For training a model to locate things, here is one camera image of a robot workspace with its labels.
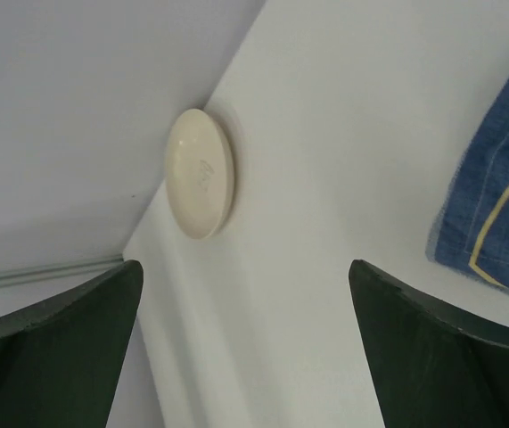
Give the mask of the cream ceramic plate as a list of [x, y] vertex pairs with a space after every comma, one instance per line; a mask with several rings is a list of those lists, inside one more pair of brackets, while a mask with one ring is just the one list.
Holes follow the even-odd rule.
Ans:
[[234, 157], [226, 133], [209, 114], [184, 111], [170, 130], [165, 186], [174, 219], [201, 240], [225, 223], [234, 198]]

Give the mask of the blue cloth placemat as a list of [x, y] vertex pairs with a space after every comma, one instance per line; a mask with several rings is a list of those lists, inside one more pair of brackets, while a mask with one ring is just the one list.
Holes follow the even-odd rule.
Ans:
[[459, 162], [426, 255], [509, 292], [509, 79]]

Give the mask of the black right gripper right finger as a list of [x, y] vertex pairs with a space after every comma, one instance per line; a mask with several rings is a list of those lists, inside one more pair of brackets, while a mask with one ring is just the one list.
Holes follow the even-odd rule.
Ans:
[[349, 286], [388, 427], [509, 427], [509, 327], [364, 260]]

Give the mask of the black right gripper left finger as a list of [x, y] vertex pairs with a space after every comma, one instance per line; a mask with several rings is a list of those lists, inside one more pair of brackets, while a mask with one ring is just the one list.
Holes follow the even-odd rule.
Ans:
[[129, 260], [0, 317], [0, 427], [104, 427], [143, 285]]

